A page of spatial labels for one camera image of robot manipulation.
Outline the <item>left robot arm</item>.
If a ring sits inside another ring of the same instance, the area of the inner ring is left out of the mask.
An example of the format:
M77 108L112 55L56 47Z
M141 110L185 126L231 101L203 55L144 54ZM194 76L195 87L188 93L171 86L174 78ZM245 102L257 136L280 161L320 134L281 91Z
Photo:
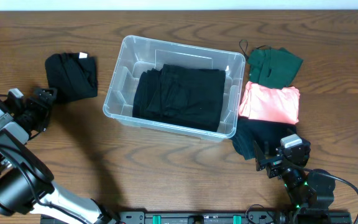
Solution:
M46 130L56 99L55 88L38 88L28 98L17 88L0 95L0 214L39 214L42 223L119 223L118 214L56 184L27 149Z

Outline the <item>dark green garment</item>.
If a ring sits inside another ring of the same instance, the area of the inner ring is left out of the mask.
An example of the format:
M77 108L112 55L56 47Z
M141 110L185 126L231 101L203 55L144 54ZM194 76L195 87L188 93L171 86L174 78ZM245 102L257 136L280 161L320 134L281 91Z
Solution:
M249 81L267 88L281 90L291 86L303 64L302 58L283 47L261 45L247 53L247 40L240 40L239 47L250 67Z

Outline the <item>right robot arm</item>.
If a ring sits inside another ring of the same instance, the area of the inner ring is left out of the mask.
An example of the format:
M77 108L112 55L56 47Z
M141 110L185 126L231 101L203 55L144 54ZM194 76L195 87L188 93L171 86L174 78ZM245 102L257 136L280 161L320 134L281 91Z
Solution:
M256 170L283 180L291 209L276 213L274 223L332 223L329 206L334 202L335 179L325 170L307 170L310 142L296 134L282 138L272 156L253 142Z

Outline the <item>large black garment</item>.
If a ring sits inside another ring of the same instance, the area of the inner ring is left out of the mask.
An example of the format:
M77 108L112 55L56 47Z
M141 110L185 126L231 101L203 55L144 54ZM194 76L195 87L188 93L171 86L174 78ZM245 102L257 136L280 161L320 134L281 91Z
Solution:
M142 72L132 116L216 132L223 108L226 72L163 65Z

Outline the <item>small black garment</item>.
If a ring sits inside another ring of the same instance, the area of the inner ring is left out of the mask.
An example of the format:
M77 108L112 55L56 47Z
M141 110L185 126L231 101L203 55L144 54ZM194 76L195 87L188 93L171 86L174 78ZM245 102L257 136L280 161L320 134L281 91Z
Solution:
M96 57L83 52L53 54L45 61L45 71L49 87L57 89L57 103L98 95Z

